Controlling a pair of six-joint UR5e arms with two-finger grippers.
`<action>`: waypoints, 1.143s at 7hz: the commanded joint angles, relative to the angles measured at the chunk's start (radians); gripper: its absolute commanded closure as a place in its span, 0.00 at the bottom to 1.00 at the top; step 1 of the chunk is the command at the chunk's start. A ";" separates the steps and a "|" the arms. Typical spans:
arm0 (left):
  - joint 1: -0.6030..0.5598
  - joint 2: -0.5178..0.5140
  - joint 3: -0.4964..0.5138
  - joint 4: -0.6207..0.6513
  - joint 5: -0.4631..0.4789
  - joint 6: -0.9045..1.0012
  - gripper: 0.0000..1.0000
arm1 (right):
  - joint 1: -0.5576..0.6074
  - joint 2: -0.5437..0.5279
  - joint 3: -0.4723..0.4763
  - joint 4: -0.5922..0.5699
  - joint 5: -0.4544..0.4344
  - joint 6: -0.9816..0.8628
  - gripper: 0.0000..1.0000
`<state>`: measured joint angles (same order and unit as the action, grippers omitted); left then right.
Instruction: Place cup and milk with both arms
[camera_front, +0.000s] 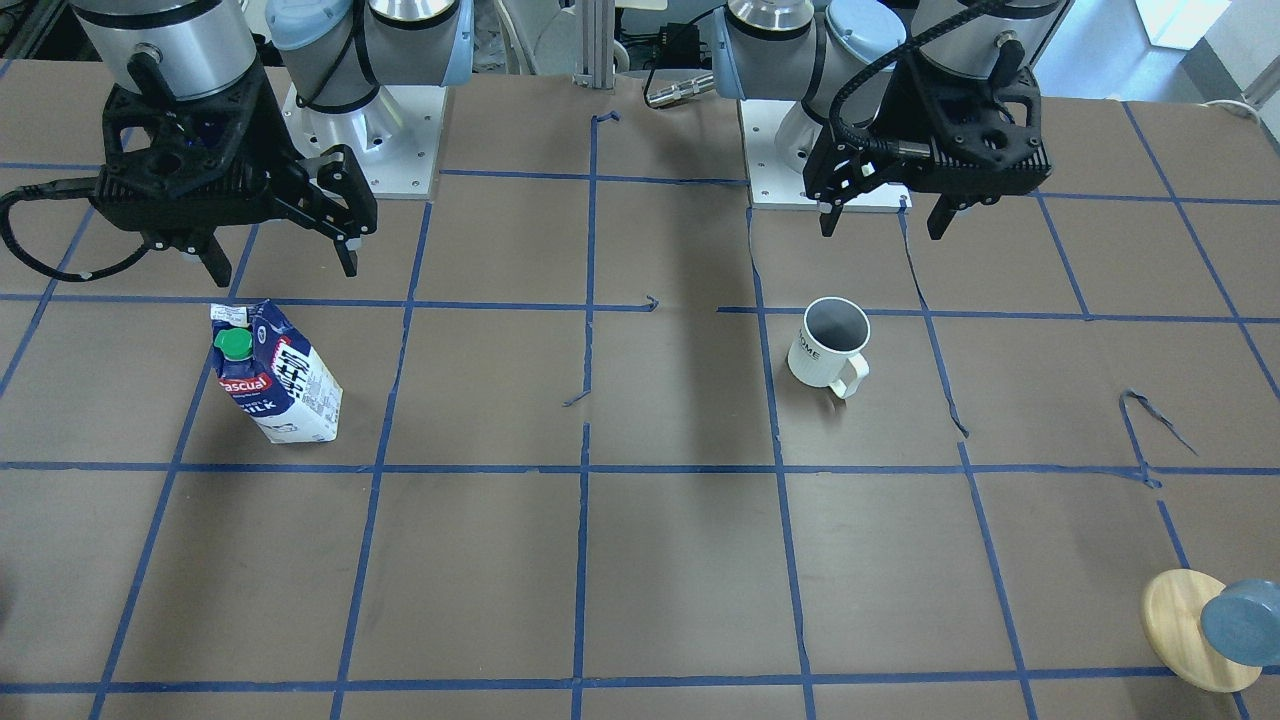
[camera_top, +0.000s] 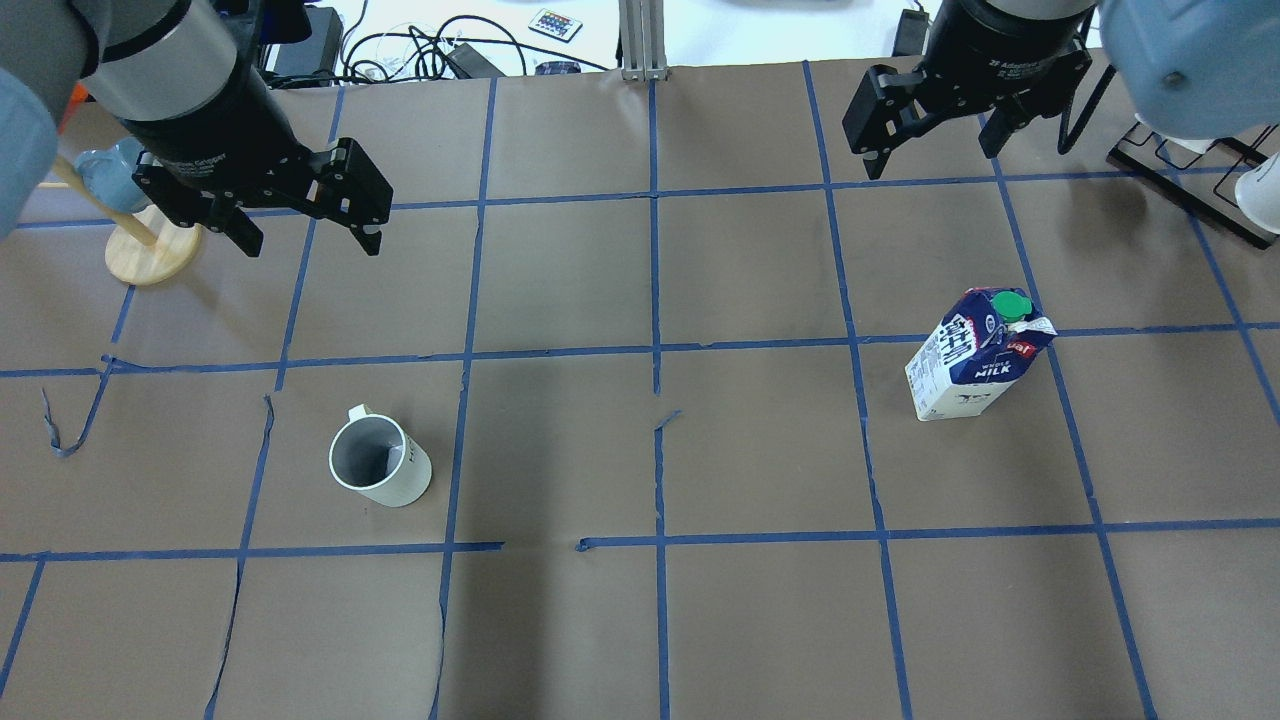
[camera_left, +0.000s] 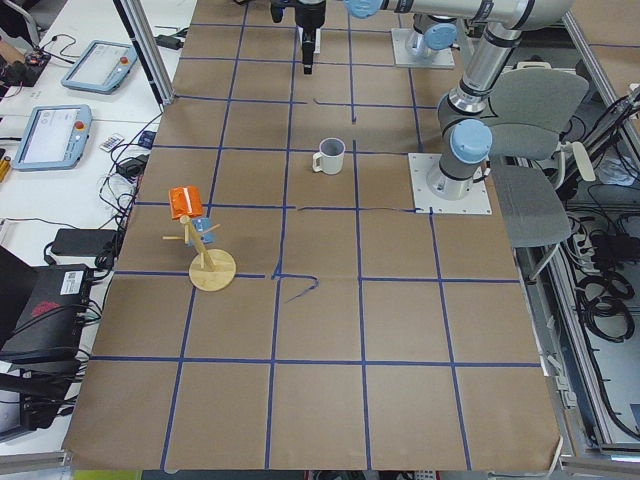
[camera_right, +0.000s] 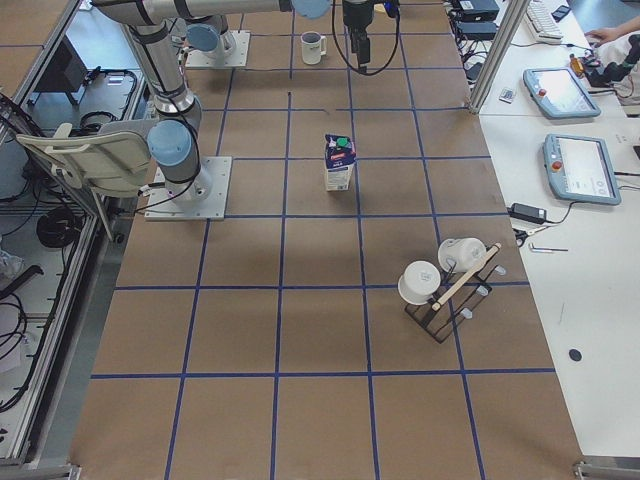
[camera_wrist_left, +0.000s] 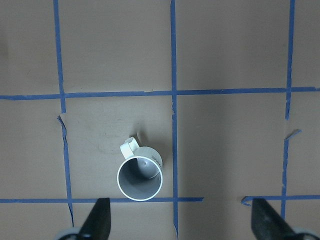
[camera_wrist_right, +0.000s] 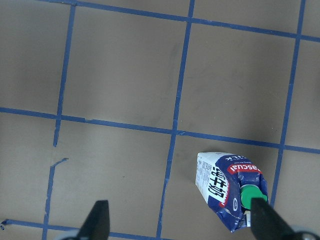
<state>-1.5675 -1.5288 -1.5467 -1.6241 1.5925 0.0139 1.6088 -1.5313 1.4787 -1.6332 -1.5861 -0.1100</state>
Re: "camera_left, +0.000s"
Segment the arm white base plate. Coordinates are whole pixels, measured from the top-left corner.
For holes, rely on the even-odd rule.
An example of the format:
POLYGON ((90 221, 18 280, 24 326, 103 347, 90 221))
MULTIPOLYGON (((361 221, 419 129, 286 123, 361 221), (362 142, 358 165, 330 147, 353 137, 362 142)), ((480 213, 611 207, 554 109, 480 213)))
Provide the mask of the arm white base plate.
POLYGON ((433 27, 420 34, 413 29, 391 30, 395 65, 405 68, 453 69, 453 28, 433 27))
POLYGON ((453 180, 439 167, 440 154, 409 153, 414 210, 423 214, 491 215, 482 167, 466 180, 453 180))

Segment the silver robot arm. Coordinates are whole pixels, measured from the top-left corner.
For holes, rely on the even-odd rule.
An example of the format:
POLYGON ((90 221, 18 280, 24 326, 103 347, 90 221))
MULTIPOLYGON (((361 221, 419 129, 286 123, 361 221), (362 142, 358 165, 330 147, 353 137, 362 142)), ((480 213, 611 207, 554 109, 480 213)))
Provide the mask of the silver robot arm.
POLYGON ((455 18, 416 13, 413 15, 413 30, 405 44, 411 57, 422 60, 451 47, 456 39, 455 18))
POLYGON ((459 84, 438 106, 443 152, 426 175, 434 195, 451 201, 464 198, 473 176, 493 143, 489 127, 480 120, 486 98, 502 73, 523 31, 539 30, 569 11, 571 1, 346 1, 348 13, 366 19, 379 11, 412 13, 414 25, 424 16, 439 24, 458 18, 485 22, 483 36, 459 84))

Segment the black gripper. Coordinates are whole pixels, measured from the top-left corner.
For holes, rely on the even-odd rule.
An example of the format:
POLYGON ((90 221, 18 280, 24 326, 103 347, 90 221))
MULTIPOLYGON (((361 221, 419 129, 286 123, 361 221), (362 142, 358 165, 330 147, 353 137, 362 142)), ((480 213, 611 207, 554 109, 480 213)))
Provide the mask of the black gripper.
POLYGON ((284 10, 293 8, 295 10, 295 22, 301 30, 301 49, 303 74, 313 73, 314 55, 316 50, 315 28, 321 28, 325 22, 326 2, 325 1, 299 1, 299 0, 271 0, 270 13, 274 23, 280 23, 283 19, 284 10))

